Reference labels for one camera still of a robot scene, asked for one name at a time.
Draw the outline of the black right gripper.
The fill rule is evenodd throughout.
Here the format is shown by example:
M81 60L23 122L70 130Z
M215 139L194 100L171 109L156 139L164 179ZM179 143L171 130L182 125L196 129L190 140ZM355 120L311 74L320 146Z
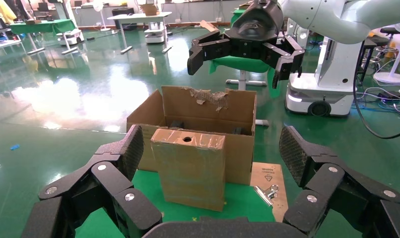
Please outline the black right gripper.
M194 75L204 61L226 56L262 60L274 69L271 87L302 74L305 50L291 36L277 38L283 13L275 0L255 0L234 22L230 30L212 31L192 40L187 60L188 75Z

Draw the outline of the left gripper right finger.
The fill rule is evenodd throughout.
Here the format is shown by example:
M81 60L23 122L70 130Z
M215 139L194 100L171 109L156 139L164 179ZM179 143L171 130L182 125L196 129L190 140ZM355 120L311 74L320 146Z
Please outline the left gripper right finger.
M329 147L282 129L279 153L302 189L283 222L312 238L334 210L364 238L400 238L400 193L346 165Z

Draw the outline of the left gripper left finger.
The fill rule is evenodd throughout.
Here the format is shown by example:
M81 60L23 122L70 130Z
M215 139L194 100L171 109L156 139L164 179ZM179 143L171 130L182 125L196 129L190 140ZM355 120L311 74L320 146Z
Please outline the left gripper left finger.
M133 125L122 140L100 146L84 166L40 191L22 237L73 238L98 209L123 236L144 236L162 222L162 214L133 184L143 149L139 125Z

